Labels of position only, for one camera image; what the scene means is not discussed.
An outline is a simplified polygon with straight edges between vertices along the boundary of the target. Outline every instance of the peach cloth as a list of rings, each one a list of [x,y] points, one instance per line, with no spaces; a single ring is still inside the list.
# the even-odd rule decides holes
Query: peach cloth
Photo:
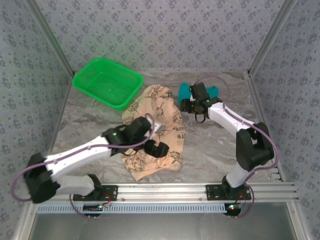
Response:
[[[186,127],[181,113],[174,104],[172,91],[161,85],[147,87],[122,114],[124,124],[130,124],[146,113],[164,126],[164,129],[153,136],[157,143],[163,142],[169,146],[168,154],[161,158],[148,155],[143,149],[133,156],[122,154],[122,162],[136,181],[163,169],[178,171],[181,168],[182,151],[184,148]],[[132,149],[127,155],[134,154]]]

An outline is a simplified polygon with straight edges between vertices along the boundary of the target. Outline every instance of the floor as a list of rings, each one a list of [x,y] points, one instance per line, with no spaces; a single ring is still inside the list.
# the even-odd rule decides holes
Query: floor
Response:
[[[178,90],[181,83],[194,83],[199,78],[214,74],[223,78],[230,89],[226,104],[244,118],[255,121],[254,107],[250,100],[242,72],[141,72],[144,85],[161,84],[173,91],[178,103]],[[203,80],[204,84],[219,88],[219,97],[227,97],[225,85],[216,78]],[[122,112],[83,94],[71,87],[65,106],[53,153],[59,153],[94,139],[108,128],[122,124]],[[220,182],[223,176],[232,170],[236,163],[236,141],[234,137],[217,123],[206,120],[197,123],[194,115],[182,113],[186,126],[182,168],[179,171],[162,170],[146,176],[140,182]],[[96,174],[103,183],[129,183],[134,178],[124,167],[121,156],[100,159],[70,173],[83,176]],[[252,181],[270,181],[272,173],[266,170],[258,172]]]

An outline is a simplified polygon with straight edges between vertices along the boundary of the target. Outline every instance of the green basket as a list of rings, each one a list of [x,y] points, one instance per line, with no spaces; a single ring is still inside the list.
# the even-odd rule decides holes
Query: green basket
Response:
[[[76,89],[117,110],[127,107],[143,83],[139,73],[106,58],[93,59],[72,80]]]

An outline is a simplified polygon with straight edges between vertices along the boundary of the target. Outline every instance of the blue cloth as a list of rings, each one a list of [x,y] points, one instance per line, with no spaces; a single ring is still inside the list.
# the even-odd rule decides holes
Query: blue cloth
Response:
[[[182,99],[190,99],[191,92],[189,90],[190,85],[187,83],[182,83],[179,88],[179,97],[178,97],[178,106],[180,106],[180,102]],[[215,86],[206,87],[205,88],[210,98],[218,97],[219,89]]]

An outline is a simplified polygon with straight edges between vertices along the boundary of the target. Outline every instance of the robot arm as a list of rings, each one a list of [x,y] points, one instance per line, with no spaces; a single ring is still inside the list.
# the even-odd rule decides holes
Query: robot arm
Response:
[[[156,158],[167,155],[169,147],[154,140],[140,143],[150,135],[153,123],[145,117],[136,118],[130,125],[121,125],[108,129],[100,136],[81,146],[43,157],[40,153],[31,156],[28,167],[48,163],[27,171],[23,177],[34,203],[42,203],[58,194],[79,194],[98,198],[102,194],[102,185],[94,174],[86,176],[68,176],[71,171],[98,159],[107,159],[113,155],[124,153],[129,148],[144,151]],[[162,130],[163,126],[154,123],[153,133]]]
[[[255,168],[265,165],[274,157],[271,143],[244,122],[254,125],[267,135],[268,128],[263,122],[255,124],[236,114],[219,98],[210,98],[202,82],[190,86],[189,90],[191,98],[181,101],[180,111],[203,115],[204,120],[208,118],[217,122],[236,138],[237,163],[222,179],[225,194],[228,195],[233,189],[242,186]]]

